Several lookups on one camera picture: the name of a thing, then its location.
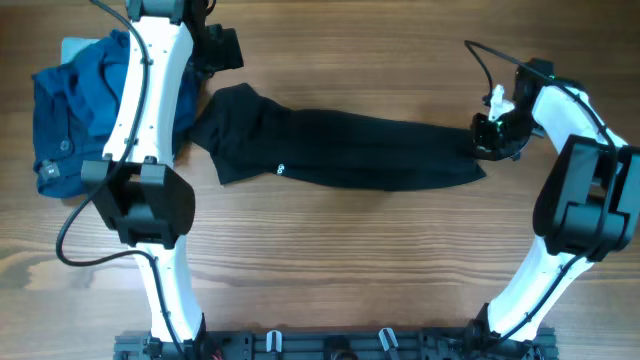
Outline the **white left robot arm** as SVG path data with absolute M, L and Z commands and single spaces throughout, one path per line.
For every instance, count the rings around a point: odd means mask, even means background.
M 236 34 L 209 26 L 212 1 L 130 1 L 123 97 L 102 157 L 82 166 L 88 200 L 135 259 L 152 312 L 154 344 L 185 353 L 202 342 L 187 235 L 193 188 L 174 170 L 173 126 L 187 69 L 206 78 L 242 65 Z

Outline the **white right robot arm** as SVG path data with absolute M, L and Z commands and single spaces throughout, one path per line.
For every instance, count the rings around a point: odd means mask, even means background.
M 476 157 L 516 158 L 533 136 L 549 137 L 558 153 L 533 212 L 532 246 L 506 288 L 470 325 L 476 349 L 526 342 L 569 285 L 609 253 L 623 250 L 639 220 L 639 150 L 611 131 L 584 87 L 558 78 L 551 62 L 518 66 L 515 90 L 500 85 L 474 116 Z

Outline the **black t-shirt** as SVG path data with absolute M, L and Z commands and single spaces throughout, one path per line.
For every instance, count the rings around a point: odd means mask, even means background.
M 216 91 L 190 139 L 208 151 L 223 185 L 272 173 L 337 188 L 415 191 L 486 175 L 467 130 L 293 110 L 246 83 Z

